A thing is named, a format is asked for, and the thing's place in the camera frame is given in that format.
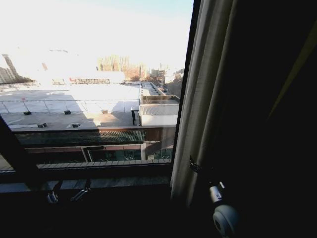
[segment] window glass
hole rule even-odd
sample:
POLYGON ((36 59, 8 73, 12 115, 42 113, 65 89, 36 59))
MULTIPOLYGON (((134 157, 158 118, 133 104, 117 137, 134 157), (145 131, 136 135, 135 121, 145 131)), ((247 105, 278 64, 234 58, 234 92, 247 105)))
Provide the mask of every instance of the window glass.
POLYGON ((192 10, 193 0, 5 1, 0 116, 31 163, 169 163, 192 10))

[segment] flat roof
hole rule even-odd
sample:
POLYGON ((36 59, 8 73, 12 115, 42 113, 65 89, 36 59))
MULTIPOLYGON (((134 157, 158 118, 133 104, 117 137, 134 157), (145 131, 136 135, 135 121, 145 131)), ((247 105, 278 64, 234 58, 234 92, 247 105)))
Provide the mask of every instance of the flat roof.
POLYGON ((78 130, 97 129, 99 127, 137 126, 140 124, 138 112, 135 112, 135 122, 132 123, 132 112, 128 113, 32 113, 25 116, 22 113, 3 113, 1 117, 12 131, 33 130, 78 130), (37 124, 46 123, 47 127, 38 128, 37 124), (71 123, 79 123, 73 128, 71 123))
POLYGON ((178 115, 179 104, 143 104, 140 105, 140 116, 143 115, 178 115))

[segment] beige curtain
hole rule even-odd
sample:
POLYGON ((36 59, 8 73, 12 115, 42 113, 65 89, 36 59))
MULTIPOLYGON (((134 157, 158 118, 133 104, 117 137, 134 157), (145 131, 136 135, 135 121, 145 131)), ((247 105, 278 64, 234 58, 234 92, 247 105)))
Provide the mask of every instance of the beige curtain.
POLYGON ((234 0, 203 0, 200 6, 171 179, 172 199, 185 198, 188 206, 197 179, 190 156, 203 163, 221 116, 218 82, 235 6, 234 0))

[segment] building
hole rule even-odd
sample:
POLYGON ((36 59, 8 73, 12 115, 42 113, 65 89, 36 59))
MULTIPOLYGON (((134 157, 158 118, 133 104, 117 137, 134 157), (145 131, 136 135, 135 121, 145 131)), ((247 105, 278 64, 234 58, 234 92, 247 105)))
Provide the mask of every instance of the building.
POLYGON ((99 71, 123 72, 125 80, 145 80, 147 77, 146 65, 143 63, 132 63, 128 56, 111 55, 98 58, 99 71))
POLYGON ((164 95, 151 84, 157 94, 142 95, 139 115, 141 126, 176 126, 179 109, 179 98, 164 95))
POLYGON ((12 65, 12 62, 10 60, 9 61, 11 63, 11 67, 10 67, 6 59, 8 59, 7 55, 2 55, 2 57, 0 57, 0 84, 16 82, 15 81, 16 77, 11 70, 11 68, 14 68, 14 66, 12 65))
POLYGON ((97 71, 70 77, 71 84, 82 83, 123 83, 124 73, 120 71, 97 71))
POLYGON ((164 83, 172 83, 174 82, 175 74, 172 72, 172 70, 169 70, 166 72, 164 77, 164 83))

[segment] railing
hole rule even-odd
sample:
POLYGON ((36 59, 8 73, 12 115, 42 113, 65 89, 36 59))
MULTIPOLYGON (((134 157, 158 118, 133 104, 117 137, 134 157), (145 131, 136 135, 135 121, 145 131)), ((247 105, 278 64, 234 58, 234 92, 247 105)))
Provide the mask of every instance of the railing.
POLYGON ((130 112, 140 100, 28 100, 0 101, 0 113, 63 113, 71 112, 130 112))

